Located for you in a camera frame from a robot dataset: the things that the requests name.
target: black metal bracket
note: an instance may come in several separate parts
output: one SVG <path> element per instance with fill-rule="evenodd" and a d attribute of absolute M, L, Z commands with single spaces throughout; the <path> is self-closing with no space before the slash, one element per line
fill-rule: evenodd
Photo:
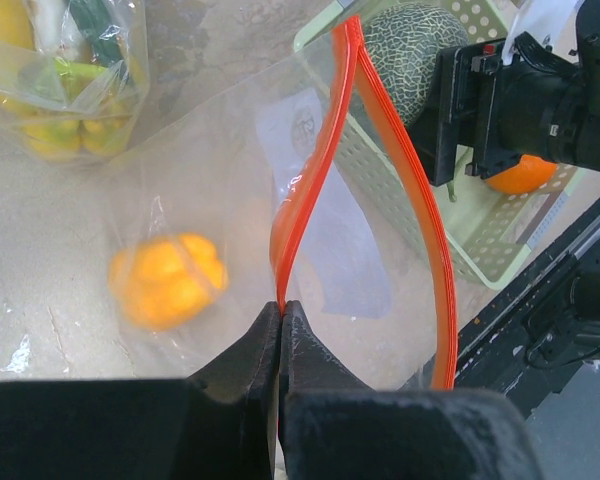
<path fill-rule="evenodd" d="M 525 417 L 547 395 L 562 391 L 582 363 L 550 369 L 532 368 L 525 354 L 539 338 L 540 329 L 532 337 L 528 318 L 544 296 L 551 294 L 564 279 L 574 278 L 578 269 L 595 267 L 596 259 L 600 266 L 600 257 L 589 257 L 585 252 L 581 259 L 587 257 L 587 260 L 582 264 L 574 254 L 586 248 L 583 245 L 592 243 L 592 239 L 600 235 L 599 231 L 600 198 L 460 331 L 458 387 L 480 387 L 503 393 Z M 578 308 L 581 315 L 592 319 L 592 312 L 583 309 L 583 302 L 579 302 Z M 577 356 L 584 350 L 583 345 L 576 344 L 572 348 L 565 356 Z M 425 381 L 432 370 L 433 362 L 427 363 Z M 407 382 L 405 388 L 413 383 Z"/>
<path fill-rule="evenodd" d="M 547 293 L 529 315 L 526 328 L 534 342 L 531 349 L 544 360 L 532 362 L 538 368 L 600 347 L 600 239 Z M 600 352 L 591 356 L 599 357 Z"/>
<path fill-rule="evenodd" d="M 488 178 L 519 162 L 520 154 L 497 138 L 503 46 L 495 40 L 438 54 L 425 110 L 409 127 L 432 185 L 453 180 L 458 145 L 474 147 L 467 175 Z"/>
<path fill-rule="evenodd" d="M 0 384 L 0 478 L 542 478 L 520 415 L 482 391 L 376 392 L 298 302 L 267 304 L 188 379 Z"/>

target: green vegetable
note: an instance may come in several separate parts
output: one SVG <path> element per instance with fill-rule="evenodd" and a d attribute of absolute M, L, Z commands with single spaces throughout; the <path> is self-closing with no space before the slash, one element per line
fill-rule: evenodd
<path fill-rule="evenodd" d="M 103 67 L 112 67 L 118 63 L 120 77 L 127 75 L 127 65 L 118 45 L 115 23 L 103 0 L 65 0 L 69 12 L 82 36 L 89 42 L 93 55 Z"/>
<path fill-rule="evenodd" d="M 447 193 L 449 194 L 449 201 L 451 203 L 456 203 L 458 201 L 458 197 L 456 196 L 456 186 L 455 179 L 458 175 L 461 175 L 464 172 L 464 167 L 469 161 L 473 159 L 473 149 L 467 148 L 462 156 L 456 162 L 456 167 L 453 172 L 453 180 L 447 183 Z"/>
<path fill-rule="evenodd" d="M 85 85 L 95 80 L 107 69 L 88 63 L 74 63 L 60 57 L 33 62 L 22 68 L 18 81 L 22 89 L 49 101 L 63 104 L 65 94 L 73 101 Z"/>

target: orange zipper seal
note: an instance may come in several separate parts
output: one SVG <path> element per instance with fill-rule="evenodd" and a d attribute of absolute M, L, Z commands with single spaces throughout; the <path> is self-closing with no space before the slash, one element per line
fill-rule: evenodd
<path fill-rule="evenodd" d="M 318 134 L 316 149 L 282 203 L 271 229 L 269 258 L 278 304 L 284 312 L 293 262 L 333 162 L 355 82 L 405 187 L 427 247 L 437 316 L 437 353 L 431 387 L 453 388 L 458 355 L 456 292 L 451 252 L 438 206 L 418 154 L 364 47 L 360 19 L 351 17 L 337 26 L 332 36 L 335 75 L 331 105 Z"/>

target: clear plastic bag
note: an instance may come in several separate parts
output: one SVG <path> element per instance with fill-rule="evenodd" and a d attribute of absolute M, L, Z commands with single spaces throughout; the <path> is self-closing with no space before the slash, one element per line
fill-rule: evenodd
<path fill-rule="evenodd" d="M 149 89 L 141 0 L 0 0 L 0 128 L 50 162 L 123 152 Z"/>
<path fill-rule="evenodd" d="M 191 373 L 277 297 L 282 307 L 287 298 L 303 301 L 321 339 L 372 386 L 391 385 L 382 370 L 398 371 L 402 382 L 417 371 L 404 327 L 420 316 L 435 331 L 437 314 L 433 385 L 452 386 L 455 292 L 444 230 L 357 22 L 211 98 L 111 164 L 108 282 L 143 374 Z M 433 289 L 426 278 L 403 283 L 410 247 L 331 166 L 354 74 L 418 214 Z M 420 302 L 411 312 L 409 288 L 428 292 L 428 307 Z M 355 345 L 363 337 L 365 351 Z"/>

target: cable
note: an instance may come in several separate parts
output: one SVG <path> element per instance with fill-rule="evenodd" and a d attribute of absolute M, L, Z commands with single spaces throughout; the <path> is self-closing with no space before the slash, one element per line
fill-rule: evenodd
<path fill-rule="evenodd" d="M 533 367 L 537 370 L 553 370 L 556 368 L 567 367 L 569 365 L 573 365 L 574 363 L 591 360 L 593 357 L 600 354 L 600 346 L 598 346 L 598 347 L 594 348 L 593 350 L 591 350 L 590 352 L 585 353 L 584 355 L 580 355 L 579 357 L 572 358 L 571 360 L 567 360 L 566 362 L 562 362 L 562 363 L 545 362 L 544 364 L 538 364 L 538 363 L 535 363 L 531 357 L 534 353 L 536 353 L 538 351 L 538 349 L 540 348 L 540 345 L 541 344 L 539 342 L 536 342 L 536 344 L 533 345 L 531 348 L 527 348 L 527 351 L 524 356 L 527 364 L 529 364 L 530 367 Z"/>

